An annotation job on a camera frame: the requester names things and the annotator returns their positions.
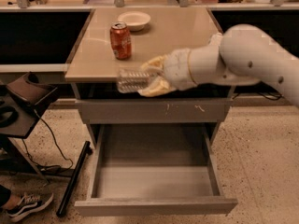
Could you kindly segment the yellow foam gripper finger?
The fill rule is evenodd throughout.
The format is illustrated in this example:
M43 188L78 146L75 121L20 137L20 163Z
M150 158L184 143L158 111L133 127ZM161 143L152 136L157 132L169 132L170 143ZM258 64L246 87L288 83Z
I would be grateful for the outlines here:
M146 73L162 73L164 71L164 62L168 58L167 55L161 55L141 65L141 70Z
M155 97L168 94L174 90L175 88L163 77L156 77L148 87L138 90L137 92L144 97Z

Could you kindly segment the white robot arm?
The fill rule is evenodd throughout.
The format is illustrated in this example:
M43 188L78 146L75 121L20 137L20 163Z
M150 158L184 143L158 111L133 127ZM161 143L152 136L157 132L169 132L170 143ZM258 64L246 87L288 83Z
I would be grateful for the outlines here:
M214 34L207 45L175 49L142 64L156 76L138 93L145 97L186 91L202 84L248 86L263 82L299 106L299 58L263 30L248 24Z

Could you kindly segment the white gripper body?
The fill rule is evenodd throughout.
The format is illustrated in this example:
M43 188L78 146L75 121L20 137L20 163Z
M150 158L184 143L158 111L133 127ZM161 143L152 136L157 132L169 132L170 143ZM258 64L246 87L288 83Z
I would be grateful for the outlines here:
M176 90L186 91L197 86L190 74L190 53L190 49L176 49L164 60L164 78Z

